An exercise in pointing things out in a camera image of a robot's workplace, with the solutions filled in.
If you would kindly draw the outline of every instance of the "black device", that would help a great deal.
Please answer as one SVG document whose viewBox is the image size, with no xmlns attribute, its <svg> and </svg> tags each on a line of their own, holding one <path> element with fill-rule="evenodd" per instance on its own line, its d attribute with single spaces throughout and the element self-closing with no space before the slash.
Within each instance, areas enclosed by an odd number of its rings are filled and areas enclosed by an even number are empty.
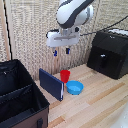
<svg viewBox="0 0 128 128">
<path fill-rule="evenodd" d="M 87 66 L 113 79 L 128 73 L 128 36 L 99 31 L 92 42 Z"/>
</svg>

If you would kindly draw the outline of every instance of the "black storage bin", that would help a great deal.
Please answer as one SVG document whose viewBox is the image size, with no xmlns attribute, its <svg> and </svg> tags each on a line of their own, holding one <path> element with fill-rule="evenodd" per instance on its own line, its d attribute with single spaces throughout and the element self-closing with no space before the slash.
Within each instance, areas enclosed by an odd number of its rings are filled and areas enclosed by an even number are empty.
<svg viewBox="0 0 128 128">
<path fill-rule="evenodd" d="M 47 128 L 49 103 L 19 60 L 0 63 L 0 128 Z"/>
<path fill-rule="evenodd" d="M 128 37 L 109 30 L 97 32 L 87 66 L 113 79 L 128 73 Z"/>
</svg>

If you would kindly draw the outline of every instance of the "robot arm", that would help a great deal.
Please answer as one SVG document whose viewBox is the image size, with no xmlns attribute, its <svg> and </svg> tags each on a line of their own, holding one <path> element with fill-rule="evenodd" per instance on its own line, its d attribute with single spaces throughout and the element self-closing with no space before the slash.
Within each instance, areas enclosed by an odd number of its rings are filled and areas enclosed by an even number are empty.
<svg viewBox="0 0 128 128">
<path fill-rule="evenodd" d="M 87 21 L 89 22 L 93 17 L 93 7 L 89 5 L 93 1 L 94 0 L 61 0 L 57 11 L 57 22 L 60 27 L 67 29 L 82 25 Z"/>
<path fill-rule="evenodd" d="M 94 0 L 60 0 L 56 19 L 62 29 L 54 29 L 47 33 L 47 46 L 55 48 L 70 46 L 79 42 L 77 26 L 89 22 L 93 17 Z"/>
</svg>

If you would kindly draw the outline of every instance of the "black folder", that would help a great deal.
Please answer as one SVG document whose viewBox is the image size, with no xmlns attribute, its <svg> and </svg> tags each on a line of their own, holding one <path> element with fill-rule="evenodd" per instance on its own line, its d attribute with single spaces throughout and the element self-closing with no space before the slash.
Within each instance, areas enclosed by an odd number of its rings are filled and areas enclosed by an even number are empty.
<svg viewBox="0 0 128 128">
<path fill-rule="evenodd" d="M 39 69 L 40 86 L 54 96 L 57 100 L 63 100 L 64 83 L 43 69 Z"/>
</svg>

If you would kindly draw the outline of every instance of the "black box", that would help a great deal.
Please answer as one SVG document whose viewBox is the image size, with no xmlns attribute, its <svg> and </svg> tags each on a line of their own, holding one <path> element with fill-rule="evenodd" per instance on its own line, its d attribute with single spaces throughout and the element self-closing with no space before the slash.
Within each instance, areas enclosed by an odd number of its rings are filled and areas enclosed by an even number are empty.
<svg viewBox="0 0 128 128">
<path fill-rule="evenodd" d="M 0 63 L 0 128 L 47 128 L 49 102 L 19 60 Z"/>
<path fill-rule="evenodd" d="M 128 36 L 109 30 L 97 32 L 87 66 L 113 79 L 128 73 Z"/>
</svg>

